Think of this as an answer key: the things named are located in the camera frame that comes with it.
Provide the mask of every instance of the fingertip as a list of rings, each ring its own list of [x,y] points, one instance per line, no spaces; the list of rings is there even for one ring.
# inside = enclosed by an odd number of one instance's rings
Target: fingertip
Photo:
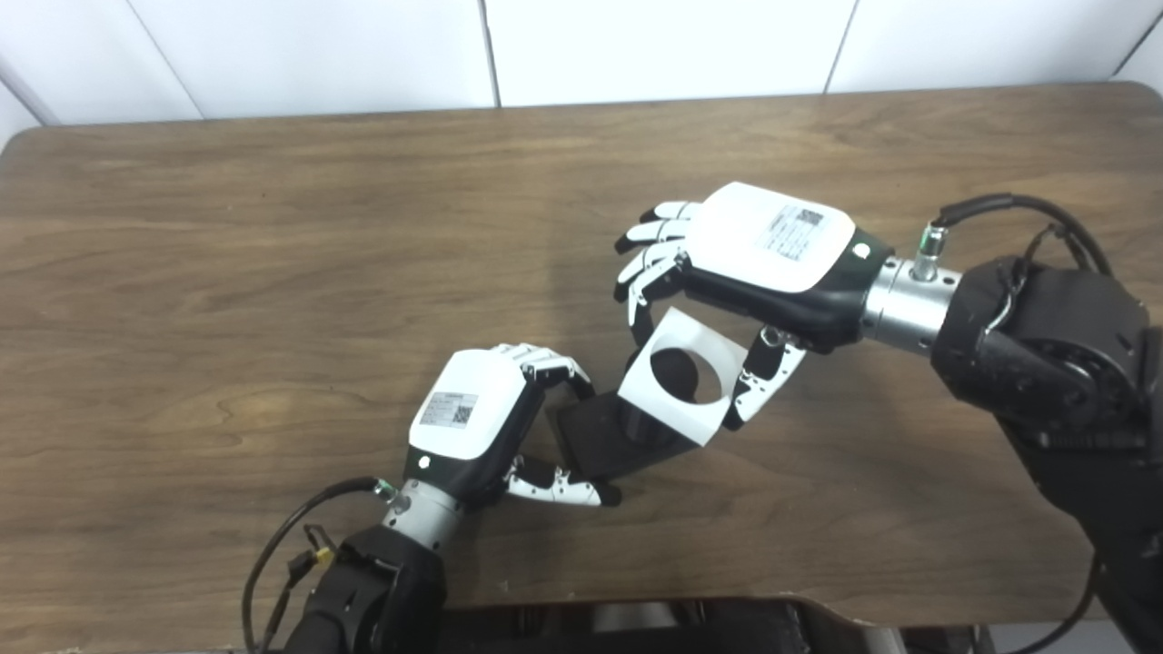
[[[634,248],[635,248],[634,241],[630,241],[630,239],[627,237],[626,235],[622,235],[618,240],[618,242],[614,243],[614,251],[620,255],[625,255],[626,253],[633,250]]]

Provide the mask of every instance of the white robotic hand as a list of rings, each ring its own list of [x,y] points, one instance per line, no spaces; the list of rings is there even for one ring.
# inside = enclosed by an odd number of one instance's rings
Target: white robotic hand
[[[412,421],[405,477],[468,510],[508,492],[528,499],[616,505],[613,486],[571,481],[562,468],[518,454],[545,397],[569,384],[579,399],[593,386],[571,357],[549,348],[500,344],[452,355]]]
[[[859,339],[864,293],[892,250],[840,209],[733,183],[705,202],[663,202],[615,244],[642,249],[618,276],[638,346],[654,300],[687,296],[764,325],[739,374],[723,426],[737,429],[789,378],[805,350]]]

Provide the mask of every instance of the robotic finger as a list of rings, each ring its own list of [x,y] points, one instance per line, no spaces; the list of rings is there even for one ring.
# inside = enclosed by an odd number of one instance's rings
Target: robotic finger
[[[518,455],[506,481],[508,493],[537,502],[577,504],[582,506],[618,506],[621,491],[594,481],[571,481],[571,474],[559,465]]]

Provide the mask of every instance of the metal fitting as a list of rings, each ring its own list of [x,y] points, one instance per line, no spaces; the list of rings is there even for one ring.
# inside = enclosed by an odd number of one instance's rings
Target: metal fitting
[[[947,227],[934,227],[932,223],[921,233],[921,242],[916,246],[916,258],[908,276],[918,282],[932,282],[937,278],[941,264],[941,253],[944,251],[949,236]]]

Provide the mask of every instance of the metal cylinder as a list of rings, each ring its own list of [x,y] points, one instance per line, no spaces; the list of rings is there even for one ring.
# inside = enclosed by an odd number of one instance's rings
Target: metal cylinder
[[[411,479],[387,505],[383,525],[438,552],[456,532],[464,510],[452,496],[434,485]]]
[[[916,246],[916,258],[908,276],[918,282],[933,282],[937,278],[937,266],[941,262],[941,253],[944,251],[949,229],[934,227],[932,225],[921,233],[921,242]]]
[[[889,257],[864,299],[861,330],[866,339],[928,357],[941,330],[961,273],[933,269],[933,279],[913,276],[915,262]]]

